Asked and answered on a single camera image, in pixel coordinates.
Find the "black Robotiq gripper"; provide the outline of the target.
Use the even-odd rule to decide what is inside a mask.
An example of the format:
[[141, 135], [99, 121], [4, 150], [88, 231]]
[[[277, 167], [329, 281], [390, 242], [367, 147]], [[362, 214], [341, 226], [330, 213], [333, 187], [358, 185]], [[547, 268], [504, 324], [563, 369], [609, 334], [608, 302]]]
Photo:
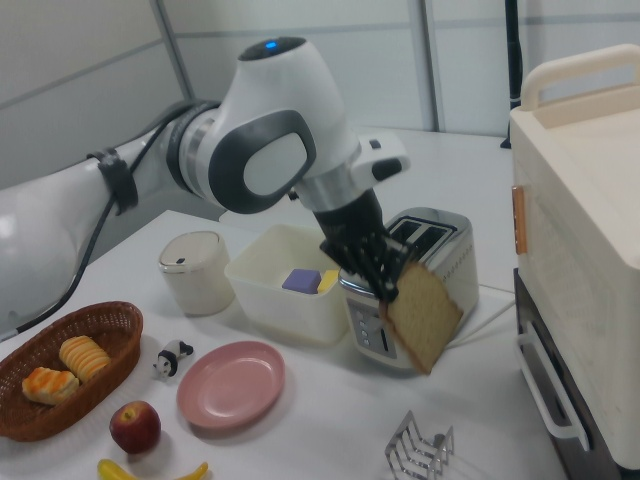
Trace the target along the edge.
[[314, 212], [325, 240], [320, 248], [340, 267], [339, 280], [383, 302], [398, 295], [401, 266], [413, 249], [388, 236], [373, 189], [330, 211]]

